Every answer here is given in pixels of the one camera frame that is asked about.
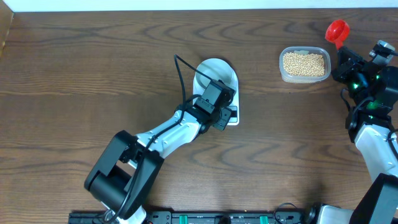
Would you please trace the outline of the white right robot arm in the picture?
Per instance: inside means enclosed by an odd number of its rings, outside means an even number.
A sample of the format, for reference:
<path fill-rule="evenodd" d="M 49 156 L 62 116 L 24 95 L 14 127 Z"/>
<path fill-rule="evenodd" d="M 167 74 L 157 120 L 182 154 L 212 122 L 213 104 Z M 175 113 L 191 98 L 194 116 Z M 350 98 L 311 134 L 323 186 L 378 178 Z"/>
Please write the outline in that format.
<path fill-rule="evenodd" d="M 342 46 L 337 51 L 338 66 L 331 73 L 354 101 L 346 105 L 345 128 L 372 180 L 348 223 L 396 223 L 397 128 L 389 116 L 397 103 L 397 67 L 389 65 L 396 52 L 376 44 L 369 54 L 367 61 Z"/>

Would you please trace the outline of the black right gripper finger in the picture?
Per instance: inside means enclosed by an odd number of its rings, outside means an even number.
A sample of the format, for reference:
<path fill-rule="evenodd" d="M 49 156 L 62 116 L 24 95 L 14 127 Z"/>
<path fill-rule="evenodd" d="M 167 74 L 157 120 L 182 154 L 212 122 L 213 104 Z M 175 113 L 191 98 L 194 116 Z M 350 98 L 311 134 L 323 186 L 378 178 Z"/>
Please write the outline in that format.
<path fill-rule="evenodd" d="M 347 46 L 342 46 L 337 51 L 337 56 L 338 56 L 338 64 L 343 64 L 349 60 L 353 60 L 353 61 L 359 62 L 359 63 L 366 63 L 365 59 L 363 59 L 362 56 L 353 52 L 352 50 L 347 48 Z"/>
<path fill-rule="evenodd" d="M 354 66 L 354 60 L 351 60 L 350 58 L 341 65 L 338 65 L 334 70 L 331 71 L 331 75 L 334 81 L 348 82 L 350 79 L 349 76 L 350 73 L 352 72 L 353 66 Z"/>

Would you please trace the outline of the red plastic measuring scoop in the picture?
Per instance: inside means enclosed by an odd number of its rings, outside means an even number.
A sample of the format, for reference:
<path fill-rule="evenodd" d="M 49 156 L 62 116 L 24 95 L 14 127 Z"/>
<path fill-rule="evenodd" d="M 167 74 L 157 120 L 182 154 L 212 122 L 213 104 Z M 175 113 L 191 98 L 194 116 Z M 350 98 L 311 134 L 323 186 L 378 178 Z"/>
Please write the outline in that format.
<path fill-rule="evenodd" d="M 336 49 L 339 50 L 344 46 L 344 41 L 347 39 L 350 33 L 350 27 L 348 23 L 342 19 L 333 21 L 325 32 L 325 39 L 334 44 Z"/>

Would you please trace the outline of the grey round bowl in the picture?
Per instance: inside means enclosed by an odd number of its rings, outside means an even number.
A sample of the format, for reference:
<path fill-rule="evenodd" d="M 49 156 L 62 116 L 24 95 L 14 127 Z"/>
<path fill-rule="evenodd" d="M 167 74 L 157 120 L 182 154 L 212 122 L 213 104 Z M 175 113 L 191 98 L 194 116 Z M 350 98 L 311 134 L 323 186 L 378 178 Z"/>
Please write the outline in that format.
<path fill-rule="evenodd" d="M 233 68 L 224 60 L 209 58 L 197 66 L 199 72 L 204 73 L 214 80 L 221 80 L 225 85 L 234 90 L 238 89 L 238 78 Z M 210 80 L 196 72 L 193 80 L 195 93 L 203 93 Z"/>

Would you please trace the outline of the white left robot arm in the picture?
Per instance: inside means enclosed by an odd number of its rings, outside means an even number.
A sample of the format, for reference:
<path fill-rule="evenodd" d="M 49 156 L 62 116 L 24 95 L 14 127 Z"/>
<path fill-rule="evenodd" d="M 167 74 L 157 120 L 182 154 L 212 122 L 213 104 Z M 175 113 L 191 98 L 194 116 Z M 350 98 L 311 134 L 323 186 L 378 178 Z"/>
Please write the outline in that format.
<path fill-rule="evenodd" d="M 88 174 L 84 188 L 111 212 L 103 223 L 142 223 L 142 205 L 165 161 L 174 150 L 195 140 L 210 127 L 224 130 L 233 114 L 230 104 L 238 88 L 211 80 L 204 92 L 183 98 L 173 116 L 136 135 L 114 135 Z"/>

